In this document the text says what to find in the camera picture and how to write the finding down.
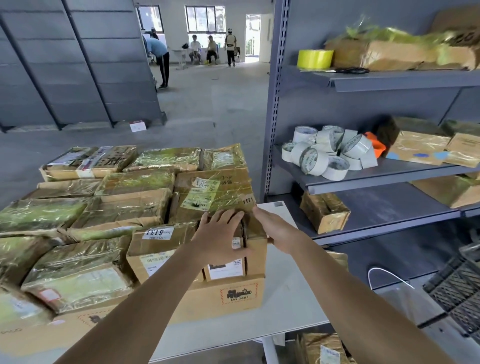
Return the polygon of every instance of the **forearm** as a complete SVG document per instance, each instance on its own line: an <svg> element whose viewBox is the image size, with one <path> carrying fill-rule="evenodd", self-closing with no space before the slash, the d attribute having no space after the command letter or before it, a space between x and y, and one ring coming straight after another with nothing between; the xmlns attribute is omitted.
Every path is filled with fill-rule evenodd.
<svg viewBox="0 0 480 364"><path fill-rule="evenodd" d="M308 236L292 257L359 364L453 364L412 322L348 273Z"/></svg>
<svg viewBox="0 0 480 364"><path fill-rule="evenodd" d="M147 363L202 264L191 244L178 248L55 364Z"/></svg>

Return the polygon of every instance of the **white cable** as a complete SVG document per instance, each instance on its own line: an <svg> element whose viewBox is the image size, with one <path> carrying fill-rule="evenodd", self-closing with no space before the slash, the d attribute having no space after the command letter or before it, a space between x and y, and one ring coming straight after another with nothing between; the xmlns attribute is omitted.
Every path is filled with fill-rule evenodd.
<svg viewBox="0 0 480 364"><path fill-rule="evenodd" d="M395 278L397 278L398 280L402 281L403 283L405 283L407 286L409 286L410 288L412 289L415 289L415 287L413 287L410 283L407 283L405 282L403 279L401 279L399 276L396 276L395 274L393 274L392 272L386 270L386 269L383 269L383 268L380 268L380 267L372 267L368 270L368 273L367 273L367 279L368 279L368 285L370 286L370 289L373 291L373 288L372 288L372 282L370 281L370 272L372 270L381 270L385 273L388 273L388 274L391 274L392 276L394 276Z"/></svg>

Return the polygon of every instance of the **black pants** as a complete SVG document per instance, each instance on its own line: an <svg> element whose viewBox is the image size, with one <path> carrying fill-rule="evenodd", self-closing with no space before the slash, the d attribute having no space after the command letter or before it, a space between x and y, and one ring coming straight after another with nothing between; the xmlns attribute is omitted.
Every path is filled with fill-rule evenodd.
<svg viewBox="0 0 480 364"><path fill-rule="evenodd" d="M156 63L160 66L160 73L162 73L163 85L168 85L168 76L170 76L170 53L165 53L161 57L156 58Z"/></svg>
<svg viewBox="0 0 480 364"><path fill-rule="evenodd" d="M232 62L235 63L235 51L227 50L228 65L231 65Z"/></svg>
<svg viewBox="0 0 480 364"><path fill-rule="evenodd" d="M209 50L207 52L208 63L212 63L212 56L215 57L215 60L218 60L218 56L216 55L216 52L214 50Z"/></svg>

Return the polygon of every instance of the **white wall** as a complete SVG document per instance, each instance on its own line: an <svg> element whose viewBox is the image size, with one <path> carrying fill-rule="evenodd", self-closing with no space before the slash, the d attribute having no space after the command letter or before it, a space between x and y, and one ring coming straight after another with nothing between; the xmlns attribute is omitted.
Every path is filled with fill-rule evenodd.
<svg viewBox="0 0 480 364"><path fill-rule="evenodd" d="M271 0L141 0L137 5L160 5L163 31L168 47L180 49L188 43L187 19L185 5L221 5L225 6L227 29L232 28L237 37L237 47L241 50L241 61L245 60L245 15L272 14L274 12Z"/></svg>

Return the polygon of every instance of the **plastic crate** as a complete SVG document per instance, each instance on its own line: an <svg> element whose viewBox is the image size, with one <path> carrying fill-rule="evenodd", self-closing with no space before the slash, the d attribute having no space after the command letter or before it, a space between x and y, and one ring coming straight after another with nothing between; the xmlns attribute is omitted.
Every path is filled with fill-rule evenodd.
<svg viewBox="0 0 480 364"><path fill-rule="evenodd" d="M460 248L423 289L480 344L480 244Z"/></svg>

